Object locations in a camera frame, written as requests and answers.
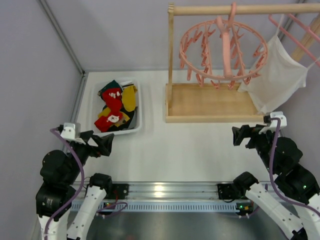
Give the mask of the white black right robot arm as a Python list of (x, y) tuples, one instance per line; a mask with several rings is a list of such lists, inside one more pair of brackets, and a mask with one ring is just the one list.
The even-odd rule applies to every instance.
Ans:
[(303, 156), (296, 143), (288, 137), (278, 137), (263, 125), (232, 127), (233, 145), (243, 139), (247, 149), (256, 150), (266, 167), (274, 192), (283, 201), (294, 206), (292, 214), (246, 171), (233, 180), (240, 198), (253, 201), (282, 230), (289, 240), (318, 240), (320, 238), (320, 186), (315, 176), (300, 164)]

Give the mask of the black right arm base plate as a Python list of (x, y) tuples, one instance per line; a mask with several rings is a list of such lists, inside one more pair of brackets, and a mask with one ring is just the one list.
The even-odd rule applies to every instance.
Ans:
[(233, 183), (218, 183), (217, 192), (219, 200), (234, 201), (240, 198), (239, 191)]

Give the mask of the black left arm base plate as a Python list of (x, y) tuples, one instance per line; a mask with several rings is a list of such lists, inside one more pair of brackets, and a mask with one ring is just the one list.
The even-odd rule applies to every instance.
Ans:
[(109, 199), (111, 200), (124, 200), (129, 194), (129, 184), (127, 183), (114, 183), (111, 188)]

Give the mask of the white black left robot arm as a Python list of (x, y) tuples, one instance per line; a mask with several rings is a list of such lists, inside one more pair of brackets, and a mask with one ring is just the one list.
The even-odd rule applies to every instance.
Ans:
[(66, 140), (62, 127), (50, 129), (68, 149), (52, 150), (42, 160), (40, 175), (43, 183), (36, 200), (36, 214), (43, 240), (84, 240), (101, 201), (113, 188), (109, 175), (95, 173), (90, 177), (85, 199), (74, 222), (67, 226), (71, 206), (85, 184), (84, 166), (88, 158), (108, 157), (112, 152), (113, 133), (100, 137), (92, 130), (81, 132), (79, 141)]

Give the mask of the yellow bear pattern sock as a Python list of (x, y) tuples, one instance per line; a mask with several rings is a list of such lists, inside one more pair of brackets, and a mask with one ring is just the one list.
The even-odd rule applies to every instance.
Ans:
[(135, 85), (127, 86), (122, 92), (122, 104), (127, 112), (132, 112), (136, 108), (136, 92), (137, 88)]

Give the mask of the red sock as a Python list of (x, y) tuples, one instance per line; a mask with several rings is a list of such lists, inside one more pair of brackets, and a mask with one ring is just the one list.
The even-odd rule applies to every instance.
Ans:
[(123, 113), (121, 111), (109, 112), (107, 115), (100, 114), (98, 119), (94, 122), (94, 125), (98, 130), (104, 133), (107, 132), (112, 125), (121, 120), (122, 117)]
[(119, 87), (109, 88), (102, 94), (106, 106), (111, 112), (119, 112), (122, 108), (122, 89)]

